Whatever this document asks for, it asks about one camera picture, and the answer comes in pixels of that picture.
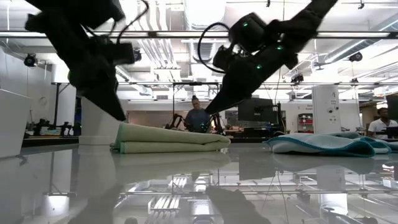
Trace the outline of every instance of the teal towel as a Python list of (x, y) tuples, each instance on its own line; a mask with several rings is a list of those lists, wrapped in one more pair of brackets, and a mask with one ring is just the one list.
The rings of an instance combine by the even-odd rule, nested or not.
[(307, 134), (293, 133), (266, 142), (274, 153), (298, 152), (329, 156), (372, 157), (398, 152), (398, 142), (362, 137), (357, 133)]

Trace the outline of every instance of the ceiling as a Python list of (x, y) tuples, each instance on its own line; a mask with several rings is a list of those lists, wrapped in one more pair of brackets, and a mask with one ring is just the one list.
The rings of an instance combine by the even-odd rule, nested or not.
[[(139, 10), (138, 4), (134, 0), (120, 0), (124, 12), (127, 18), (134, 17)], [(148, 13), (147, 20), (141, 19), (139, 24), (135, 24), (135, 30), (146, 30), (154, 29), (154, 27), (161, 28), (163, 25), (167, 26), (168, 30), (189, 30), (198, 29), (194, 28), (193, 23), (200, 24), (201, 26), (207, 26), (209, 22), (222, 21), (229, 26), (232, 26), (239, 18), (245, 16), (250, 12), (256, 12), (260, 15), (264, 21), (270, 22), (273, 19), (290, 19), (301, 9), (309, 3), (308, 0), (272, 0), (270, 7), (266, 7), (266, 1), (256, 0), (202, 0), (200, 4), (195, 3), (192, 0), (158, 0), (150, 1), (151, 6), (155, 10)], [(364, 1), (365, 5), (362, 9), (358, 9), (359, 1), (339, 1), (338, 4), (329, 12), (323, 21), (319, 30), (337, 30), (337, 31), (368, 31), (375, 30), (377, 25), (391, 19), (392, 16), (398, 15), (398, 2), (396, 0), (373, 0)], [(0, 1), (0, 29), (1, 30), (24, 30), (24, 23), (28, 13), (37, 13), (38, 10), (31, 6), (29, 3), (21, 0), (13, 1)], [(150, 22), (150, 19), (156, 19), (156, 25)], [(112, 21), (109, 21), (99, 27), (98, 31), (109, 31), (112, 25)], [(121, 30), (125, 23), (120, 22), (116, 30)], [(8, 48), (13, 54), (24, 57), (27, 53), (36, 53), (38, 58), (45, 60), (49, 63), (62, 63), (57, 57), (55, 50), (51, 46), (50, 42), (45, 39), (3, 39), (3, 47)], [(122, 69), (128, 73), (131, 77), (131, 81), (135, 82), (180, 82), (180, 81), (206, 81), (206, 82), (220, 82), (222, 79), (221, 74), (212, 73), (207, 70), (203, 65), (193, 59), (192, 55), (195, 51), (195, 46), (189, 44), (189, 40), (172, 39), (170, 40), (170, 46), (174, 55), (174, 64), (168, 65), (167, 68), (178, 68), (177, 70), (170, 72), (169, 70), (156, 70), (160, 62), (154, 62), (150, 59), (151, 55), (146, 54), (145, 49), (142, 48), (142, 43), (136, 40), (124, 40), (132, 41), (133, 46), (141, 48), (142, 60), (135, 63), (134, 65), (123, 65)], [(325, 65), (323, 70), (317, 70), (318, 67), (313, 65), (313, 62), (319, 60), (321, 62), (322, 57), (336, 51), (341, 46), (347, 44), (352, 40), (335, 40), (335, 39), (319, 39), (311, 40), (308, 45), (299, 53), (298, 59), (302, 63), (298, 66), (298, 69), (291, 71), (286, 67), (282, 67), (280, 71), (277, 71), (271, 76), (268, 82), (290, 82), (291, 76), (298, 73), (303, 74), (304, 82), (349, 82), (353, 77), (358, 77), (359, 82), (395, 82), (398, 80), (398, 65), (392, 65), (388, 69), (375, 74), (367, 73), (371, 71), (377, 71), (379, 68), (397, 62), (395, 47), (398, 46), (396, 40), (382, 40), (376, 42), (360, 52), (363, 55), (363, 59), (360, 62), (349, 62), (345, 60), (339, 60), (330, 65)], [(153, 49), (160, 52), (160, 56), (163, 59), (167, 58), (163, 54), (161, 42), (153, 40)], [(228, 44), (225, 40), (215, 40), (214, 46), (211, 50), (210, 58), (214, 55), (215, 50), (221, 44)], [(367, 73), (366, 78), (361, 78), (361, 75)], [(276, 90), (275, 85), (264, 86), (267, 90), (259, 90), (259, 95), (269, 96), (271, 98), (277, 96), (278, 98), (284, 98), (288, 93), (310, 93), (309, 87), (291, 87), (291, 86), (278, 86)], [(353, 90), (350, 86), (341, 87), (345, 93), (348, 91), (348, 98), (352, 98), (352, 95), (356, 93), (373, 96), (372, 92), (377, 86), (367, 85), (361, 86), (356, 90)], [(188, 97), (189, 91), (193, 88), (183, 88), (187, 94), (181, 94), (181, 98)], [(140, 98), (141, 96), (134, 91), (131, 91), (130, 99)]]

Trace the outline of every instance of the man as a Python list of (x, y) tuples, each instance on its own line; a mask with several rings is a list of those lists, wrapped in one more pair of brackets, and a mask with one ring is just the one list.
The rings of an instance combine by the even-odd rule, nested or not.
[(380, 119), (372, 121), (369, 125), (368, 136), (377, 139), (387, 139), (386, 134), (376, 134), (377, 132), (385, 131), (387, 127), (398, 127), (397, 121), (392, 121), (388, 118), (388, 109), (380, 108), (377, 110)]
[(189, 131), (202, 133), (204, 131), (201, 128), (201, 124), (209, 122), (210, 115), (206, 113), (205, 109), (200, 107), (200, 101), (196, 96), (192, 97), (192, 106), (193, 109), (188, 112), (185, 122), (189, 125)]

